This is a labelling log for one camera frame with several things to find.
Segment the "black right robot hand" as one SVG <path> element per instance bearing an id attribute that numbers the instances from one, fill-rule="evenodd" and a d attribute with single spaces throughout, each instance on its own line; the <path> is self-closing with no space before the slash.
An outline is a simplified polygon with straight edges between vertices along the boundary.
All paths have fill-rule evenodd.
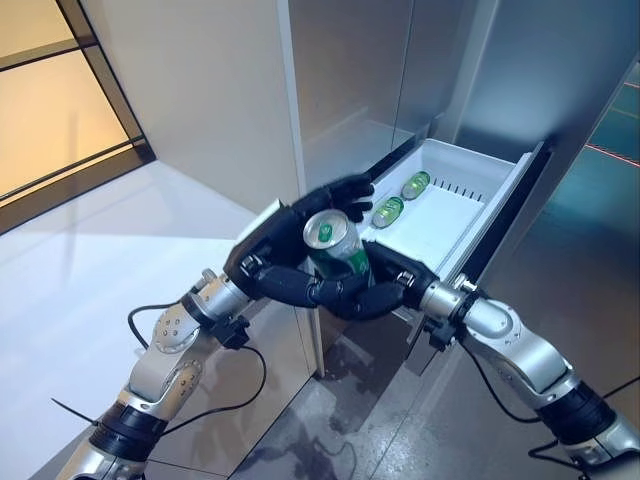
<path id="1" fill-rule="evenodd" d="M 369 272 L 323 280 L 311 298 L 346 321 L 369 321 L 407 306 L 418 308 L 427 288 L 439 277 L 424 263 L 378 242 L 366 241 Z"/>

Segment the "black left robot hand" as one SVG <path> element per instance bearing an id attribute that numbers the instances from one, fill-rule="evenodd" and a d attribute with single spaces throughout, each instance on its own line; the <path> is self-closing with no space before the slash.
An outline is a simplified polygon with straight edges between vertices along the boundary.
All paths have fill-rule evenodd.
<path id="1" fill-rule="evenodd" d="M 278 201 L 275 212 L 232 248 L 224 273 L 252 300 L 266 297 L 314 308 L 341 299 L 343 282 L 320 280 L 299 268 L 308 256 L 303 230 L 313 215 L 327 209 L 361 222 L 372 209 L 373 193 L 371 177 L 361 173 L 318 187 L 291 205 Z"/>

